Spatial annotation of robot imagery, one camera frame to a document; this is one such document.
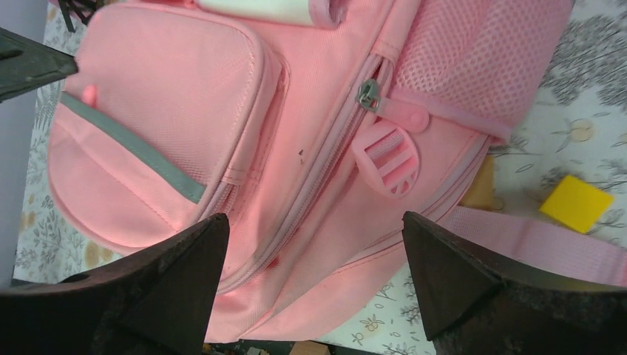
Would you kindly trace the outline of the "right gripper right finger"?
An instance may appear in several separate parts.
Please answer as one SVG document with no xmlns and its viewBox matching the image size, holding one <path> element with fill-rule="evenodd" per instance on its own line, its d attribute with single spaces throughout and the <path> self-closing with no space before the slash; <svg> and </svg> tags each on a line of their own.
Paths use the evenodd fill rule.
<svg viewBox="0 0 627 355">
<path fill-rule="evenodd" d="M 414 212 L 403 238 L 438 354 L 624 354 L 626 289 L 540 270 Z"/>
</svg>

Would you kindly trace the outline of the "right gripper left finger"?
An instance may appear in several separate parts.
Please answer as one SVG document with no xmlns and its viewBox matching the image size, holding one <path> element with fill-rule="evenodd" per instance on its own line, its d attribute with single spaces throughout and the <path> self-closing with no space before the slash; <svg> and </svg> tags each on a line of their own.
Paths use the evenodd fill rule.
<svg viewBox="0 0 627 355">
<path fill-rule="evenodd" d="M 229 239 L 219 213 L 56 284 L 1 290 L 3 354 L 201 354 Z"/>
</svg>

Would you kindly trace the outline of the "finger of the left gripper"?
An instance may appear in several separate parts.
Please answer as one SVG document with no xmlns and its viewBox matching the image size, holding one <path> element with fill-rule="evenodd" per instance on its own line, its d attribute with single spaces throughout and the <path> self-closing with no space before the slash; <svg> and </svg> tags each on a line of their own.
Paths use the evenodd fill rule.
<svg viewBox="0 0 627 355">
<path fill-rule="evenodd" d="M 78 72 L 75 57 L 1 29 L 1 101 Z"/>
</svg>

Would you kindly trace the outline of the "pink school backpack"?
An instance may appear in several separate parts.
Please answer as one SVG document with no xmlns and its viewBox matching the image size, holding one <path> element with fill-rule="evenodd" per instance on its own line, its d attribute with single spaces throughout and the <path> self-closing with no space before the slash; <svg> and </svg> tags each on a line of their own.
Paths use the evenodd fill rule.
<svg viewBox="0 0 627 355">
<path fill-rule="evenodd" d="M 575 279 L 626 252 L 467 209 L 488 148 L 532 105 L 570 1 L 125 1 L 90 20 L 52 122 L 48 183 L 121 254 L 211 214 L 231 232 L 202 338 L 304 340 L 406 261 L 415 211 Z"/>
</svg>

